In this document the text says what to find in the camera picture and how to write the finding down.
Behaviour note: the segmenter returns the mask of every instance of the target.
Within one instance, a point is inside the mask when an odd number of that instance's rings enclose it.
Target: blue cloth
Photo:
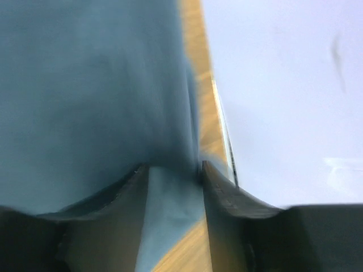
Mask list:
[[[53,213],[150,164],[150,271],[203,211],[176,1],[3,0],[0,34],[0,205]]]

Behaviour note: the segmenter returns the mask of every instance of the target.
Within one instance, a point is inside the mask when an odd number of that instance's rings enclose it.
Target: white surface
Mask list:
[[[203,6],[241,187],[280,207],[363,202],[363,2]]]

